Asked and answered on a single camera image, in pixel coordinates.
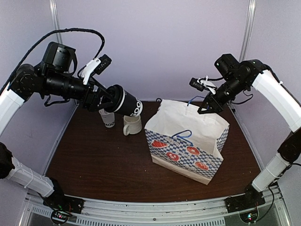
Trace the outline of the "blue checkered paper bag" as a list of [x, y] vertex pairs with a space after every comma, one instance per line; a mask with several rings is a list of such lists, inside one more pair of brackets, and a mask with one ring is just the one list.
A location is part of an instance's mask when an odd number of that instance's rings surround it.
[[220, 168], [230, 124], [198, 106], [166, 100], [144, 130], [153, 163], [208, 185]]

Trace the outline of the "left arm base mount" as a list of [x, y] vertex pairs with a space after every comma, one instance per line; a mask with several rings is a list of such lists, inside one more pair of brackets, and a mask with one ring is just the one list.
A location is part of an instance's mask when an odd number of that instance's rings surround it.
[[70, 196], [49, 196], [43, 197], [43, 204], [48, 206], [52, 212], [50, 219], [55, 225], [61, 226], [75, 218], [73, 214], [81, 214], [84, 207], [84, 200]]

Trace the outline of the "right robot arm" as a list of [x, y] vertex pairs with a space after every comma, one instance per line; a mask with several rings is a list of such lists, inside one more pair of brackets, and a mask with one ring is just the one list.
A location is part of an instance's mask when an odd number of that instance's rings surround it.
[[223, 54], [214, 65], [225, 82], [206, 95], [199, 114], [220, 113], [238, 94], [254, 89], [283, 118], [290, 131], [276, 155], [245, 188], [241, 204], [250, 208], [262, 198], [263, 190], [278, 180], [301, 154], [301, 104], [271, 67], [258, 59], [239, 62], [232, 54]]

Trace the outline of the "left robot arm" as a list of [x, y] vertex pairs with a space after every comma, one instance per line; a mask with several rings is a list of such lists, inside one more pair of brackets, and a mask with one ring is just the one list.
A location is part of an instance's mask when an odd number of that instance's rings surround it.
[[[113, 106], [113, 95], [100, 83], [93, 81], [111, 63], [107, 55], [95, 57], [77, 78], [69, 71], [70, 65], [77, 67], [75, 49], [50, 42], [42, 61], [36, 66], [23, 64], [17, 67], [15, 78], [8, 83], [0, 96], [0, 131], [5, 128], [33, 93], [41, 98], [52, 95], [63, 98], [61, 103], [78, 100], [90, 112]], [[0, 177], [11, 179], [25, 188], [36, 191], [44, 200], [57, 209], [67, 206], [68, 200], [57, 180], [42, 176], [17, 162], [4, 144], [0, 145]]]

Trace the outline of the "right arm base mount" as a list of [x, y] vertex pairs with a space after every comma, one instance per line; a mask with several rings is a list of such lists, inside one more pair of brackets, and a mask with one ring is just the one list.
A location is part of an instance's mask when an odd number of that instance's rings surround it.
[[259, 198], [254, 201], [252, 199], [248, 199], [246, 194], [229, 196], [224, 201], [227, 212], [237, 212], [240, 220], [248, 225], [254, 224], [258, 220], [258, 207], [266, 203], [264, 198]]

